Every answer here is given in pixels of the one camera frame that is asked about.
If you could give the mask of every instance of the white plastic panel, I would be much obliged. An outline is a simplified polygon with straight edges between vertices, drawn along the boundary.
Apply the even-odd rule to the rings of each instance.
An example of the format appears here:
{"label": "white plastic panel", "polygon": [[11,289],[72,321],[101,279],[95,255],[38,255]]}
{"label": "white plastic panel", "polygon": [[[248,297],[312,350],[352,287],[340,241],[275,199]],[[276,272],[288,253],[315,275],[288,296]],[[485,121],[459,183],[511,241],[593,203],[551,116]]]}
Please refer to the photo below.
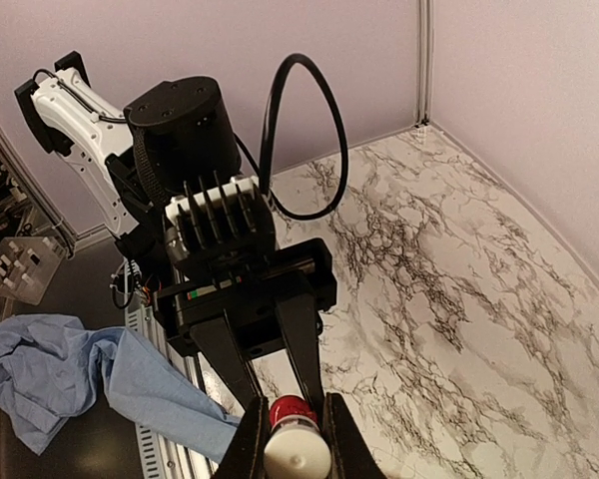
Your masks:
{"label": "white plastic panel", "polygon": [[122,111],[90,89],[75,69],[63,70],[57,76],[59,80],[47,78],[40,81],[32,96],[33,104],[45,125],[64,133],[74,142],[71,154],[67,157],[58,154],[58,158],[71,166],[98,205],[101,221],[119,238],[129,233],[138,222],[120,201],[106,160],[111,155],[121,156],[133,148],[131,132],[125,124],[100,121],[97,114],[88,113],[61,88],[60,81],[99,113],[108,118],[124,118]]}
{"label": "white plastic panel", "polygon": [[434,2],[433,121],[599,274],[599,1]]}

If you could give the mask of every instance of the black cable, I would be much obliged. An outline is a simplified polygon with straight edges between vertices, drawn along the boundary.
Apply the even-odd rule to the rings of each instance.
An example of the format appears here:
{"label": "black cable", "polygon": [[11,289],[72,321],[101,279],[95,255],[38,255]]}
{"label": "black cable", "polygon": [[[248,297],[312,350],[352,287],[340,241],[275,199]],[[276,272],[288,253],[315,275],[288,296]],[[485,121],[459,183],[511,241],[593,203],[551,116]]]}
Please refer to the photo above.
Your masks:
{"label": "black cable", "polygon": [[273,84],[271,86],[271,92],[269,93],[267,112],[265,114],[264,127],[262,129],[262,146],[260,148],[259,169],[255,165],[255,161],[253,160],[251,154],[247,153],[248,150],[246,149],[246,146],[239,139],[238,145],[240,145],[240,148],[245,152],[245,155],[247,155],[247,159],[251,157],[249,162],[251,163],[252,167],[254,167],[254,170],[258,173],[260,179],[260,191],[264,196],[268,195],[271,188],[273,149],[276,128],[278,126],[278,115],[280,114],[280,105],[282,103],[282,93],[284,91],[287,78],[289,77],[289,72],[295,64],[300,64],[308,70],[323,93],[326,102],[328,103],[328,107],[330,108],[332,119],[335,123],[337,138],[339,140],[339,150],[341,153],[341,174],[339,176],[339,185],[337,185],[337,190],[334,197],[323,210],[308,215],[299,215],[297,213],[293,213],[287,210],[280,203],[280,200],[278,200],[273,192],[271,192],[276,207],[284,215],[293,220],[309,221],[325,217],[337,208],[341,202],[341,199],[343,198],[344,192],[346,190],[346,183],[348,181],[348,142],[346,140],[346,131],[343,125],[343,120],[341,119],[339,108],[337,107],[337,101],[330,90],[330,86],[328,85],[326,78],[323,76],[317,65],[309,57],[302,53],[293,53],[292,55],[288,55],[276,72],[276,75],[273,79]]}
{"label": "black cable", "polygon": [[58,77],[55,73],[50,72],[46,68],[40,68],[40,69],[36,70],[36,73],[33,74],[34,82],[36,81],[36,77],[38,75],[40,75],[41,73],[44,73],[45,75],[47,75],[50,78],[56,79],[58,81],[58,85],[60,86],[60,88],[62,88],[69,95],[71,95],[73,97],[73,99],[76,102],[78,102],[82,106],[82,108],[84,108],[87,112],[97,113],[98,119],[100,121],[105,122],[105,123],[120,123],[120,124],[127,123],[127,121],[124,118],[107,117],[106,115],[103,115],[100,112],[98,112],[98,110],[95,109],[92,105],[90,105],[89,102],[87,102],[78,92],[74,91],[71,87],[69,87],[69,85],[67,85],[62,78]]}
{"label": "black cable", "polygon": [[135,294],[135,290],[137,287],[137,278],[136,278],[136,272],[134,271],[134,265],[135,263],[133,261],[129,261],[129,276],[131,277],[131,284],[129,286],[129,297],[127,297],[127,300],[124,302],[124,304],[120,304],[118,302],[118,296],[116,295],[116,287],[114,286],[113,283],[111,283],[109,285],[109,288],[111,289],[111,299],[113,300],[113,305],[116,306],[118,309],[126,309],[127,307],[129,307],[129,304],[131,304],[131,301],[133,300],[133,295]]}
{"label": "black cable", "polygon": [[69,253],[67,255],[67,259],[73,259],[73,257],[76,255],[76,252],[71,246],[69,240],[67,239],[67,236],[64,234],[61,228],[54,227],[54,230],[60,234],[60,236],[62,237],[62,241],[64,242],[64,245],[67,247],[67,252]]}

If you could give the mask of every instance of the clear plastic container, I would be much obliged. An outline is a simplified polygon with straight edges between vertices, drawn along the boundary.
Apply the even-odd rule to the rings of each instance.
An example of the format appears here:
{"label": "clear plastic container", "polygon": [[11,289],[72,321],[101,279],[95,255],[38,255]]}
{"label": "clear plastic container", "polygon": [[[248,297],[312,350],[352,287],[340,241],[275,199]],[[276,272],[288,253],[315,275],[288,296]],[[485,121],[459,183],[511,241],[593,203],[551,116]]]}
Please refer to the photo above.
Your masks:
{"label": "clear plastic container", "polygon": [[0,296],[39,304],[65,255],[53,238],[2,239]]}

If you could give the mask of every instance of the bottle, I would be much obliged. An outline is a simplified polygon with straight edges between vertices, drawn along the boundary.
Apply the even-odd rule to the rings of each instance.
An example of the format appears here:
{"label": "bottle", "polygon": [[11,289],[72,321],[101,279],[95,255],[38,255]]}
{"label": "bottle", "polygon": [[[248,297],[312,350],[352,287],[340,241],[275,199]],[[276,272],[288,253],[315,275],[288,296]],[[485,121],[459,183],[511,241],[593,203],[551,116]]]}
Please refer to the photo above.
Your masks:
{"label": "bottle", "polygon": [[270,479],[325,479],[330,450],[317,427],[317,415],[297,396],[282,396],[271,406],[271,439],[264,450]]}

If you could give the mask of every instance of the gray veining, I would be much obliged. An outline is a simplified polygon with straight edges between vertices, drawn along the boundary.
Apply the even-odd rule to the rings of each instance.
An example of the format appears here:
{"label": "gray veining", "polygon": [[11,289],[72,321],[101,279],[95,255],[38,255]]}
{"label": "gray veining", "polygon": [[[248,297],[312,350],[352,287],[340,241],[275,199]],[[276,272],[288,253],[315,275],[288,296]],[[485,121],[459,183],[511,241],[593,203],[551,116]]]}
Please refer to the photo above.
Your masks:
{"label": "gray veining", "polygon": [[[337,168],[284,172],[274,190],[315,211]],[[322,237],[333,253],[324,387],[344,395],[388,477],[599,478],[599,290],[441,132],[352,150],[337,212],[277,228],[282,245]],[[298,392],[283,354],[256,367],[271,397]]]}

